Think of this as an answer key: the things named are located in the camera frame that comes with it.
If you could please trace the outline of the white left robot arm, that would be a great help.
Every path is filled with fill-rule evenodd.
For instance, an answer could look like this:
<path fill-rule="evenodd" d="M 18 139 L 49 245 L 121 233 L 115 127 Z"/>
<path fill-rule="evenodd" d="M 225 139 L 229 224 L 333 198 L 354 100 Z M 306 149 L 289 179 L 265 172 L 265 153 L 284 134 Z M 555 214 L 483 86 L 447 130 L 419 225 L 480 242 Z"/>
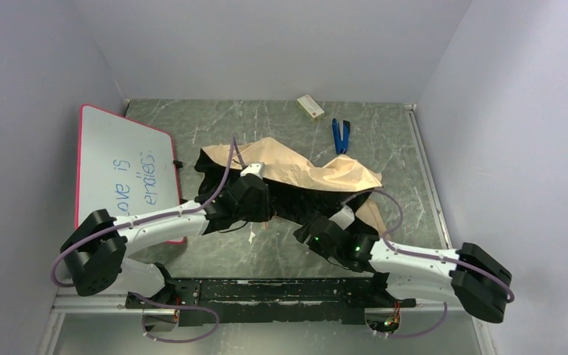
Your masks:
<path fill-rule="evenodd" d="M 273 216 L 267 183 L 248 174 L 202 206 L 189 200 L 157 213 L 127 217 L 113 217 L 106 209 L 94 211 L 62 245 L 60 257 L 70 273 L 71 287 L 81 297 L 107 289 L 151 297 L 169 284 L 169 273 L 163 266 L 140 263 L 130 255 L 182 237 L 223 231 L 240 221 L 266 222 Z"/>

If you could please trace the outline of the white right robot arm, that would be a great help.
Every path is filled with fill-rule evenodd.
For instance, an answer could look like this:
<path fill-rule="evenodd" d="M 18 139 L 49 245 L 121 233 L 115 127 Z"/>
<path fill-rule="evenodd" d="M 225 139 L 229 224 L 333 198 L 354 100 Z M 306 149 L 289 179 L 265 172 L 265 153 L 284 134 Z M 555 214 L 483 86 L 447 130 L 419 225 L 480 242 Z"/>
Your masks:
<path fill-rule="evenodd" d="M 315 254 L 351 271 L 386 276 L 386 291 L 397 300 L 460 305 L 479 320 L 500 323 L 515 299 L 511 272 L 474 243 L 458 249 L 406 246 L 378 234 L 343 229 L 321 214 L 294 236 Z"/>

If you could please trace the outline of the beige folding umbrella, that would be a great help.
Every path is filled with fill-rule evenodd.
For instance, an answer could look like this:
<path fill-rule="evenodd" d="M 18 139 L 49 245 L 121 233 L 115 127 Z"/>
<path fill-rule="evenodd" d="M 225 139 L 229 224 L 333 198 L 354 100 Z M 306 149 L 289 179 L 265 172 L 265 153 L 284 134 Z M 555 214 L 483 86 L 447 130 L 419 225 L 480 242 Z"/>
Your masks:
<path fill-rule="evenodd" d="M 212 145 L 200 149 L 195 171 L 204 174 L 199 194 L 212 193 L 220 183 L 229 156 L 229 145 Z M 314 212 L 331 216 L 341 209 L 350 195 L 382 187 L 382 175 L 375 173 L 347 155 L 337 155 L 323 166 L 315 166 L 303 155 L 274 138 L 239 146 L 246 165 L 264 163 L 263 177 L 271 185 L 276 216 L 304 223 Z M 362 221 L 364 232 L 380 234 L 387 230 L 379 208 L 359 195 L 347 204 Z"/>

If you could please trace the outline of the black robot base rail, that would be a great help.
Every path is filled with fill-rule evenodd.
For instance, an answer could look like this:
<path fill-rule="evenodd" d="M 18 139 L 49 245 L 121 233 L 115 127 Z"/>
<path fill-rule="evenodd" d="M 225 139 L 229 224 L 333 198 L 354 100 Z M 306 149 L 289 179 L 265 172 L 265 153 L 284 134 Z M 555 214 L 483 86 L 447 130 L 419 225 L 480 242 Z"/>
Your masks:
<path fill-rule="evenodd" d="M 322 322 L 364 325 L 372 308 L 412 308 L 389 295 L 386 276 L 276 279 L 176 278 L 148 300 L 129 293 L 128 309 L 179 305 L 179 326 L 219 323 Z"/>

